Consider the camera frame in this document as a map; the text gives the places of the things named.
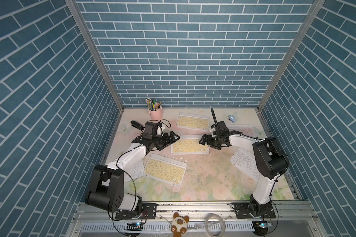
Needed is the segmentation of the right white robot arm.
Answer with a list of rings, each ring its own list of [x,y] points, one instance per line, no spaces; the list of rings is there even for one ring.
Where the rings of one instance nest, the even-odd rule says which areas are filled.
[[[250,196],[247,210],[251,216],[259,218],[272,209],[271,195],[274,185],[289,167],[289,159],[284,150],[279,147],[278,140],[275,137],[259,139],[246,136],[239,131],[232,131],[225,135],[204,134],[199,144],[220,150],[230,146],[242,147],[250,139],[255,140],[252,148],[260,174],[255,191]]]

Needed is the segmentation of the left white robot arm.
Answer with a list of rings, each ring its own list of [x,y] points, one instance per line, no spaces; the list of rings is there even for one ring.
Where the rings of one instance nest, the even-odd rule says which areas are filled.
[[[138,136],[131,146],[106,165],[96,165],[86,188],[85,204],[114,213],[118,210],[139,216],[142,212],[142,198],[125,193],[124,177],[130,177],[129,170],[153,150],[163,150],[174,144],[180,137],[173,131],[162,135]]]

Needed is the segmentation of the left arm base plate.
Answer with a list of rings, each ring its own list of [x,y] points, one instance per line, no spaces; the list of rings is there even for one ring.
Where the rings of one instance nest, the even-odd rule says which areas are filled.
[[[143,215],[143,219],[145,220],[153,220],[156,217],[157,212],[157,203],[142,203],[136,206],[134,211],[129,210],[118,210],[115,212],[116,220],[131,220],[131,219],[139,219],[141,215]]]

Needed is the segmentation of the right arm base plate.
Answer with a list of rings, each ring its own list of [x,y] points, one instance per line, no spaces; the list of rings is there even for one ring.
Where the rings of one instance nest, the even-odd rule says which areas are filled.
[[[256,202],[233,202],[230,207],[235,212],[237,219],[261,219],[263,217],[276,218],[275,209],[271,202],[259,205]]]

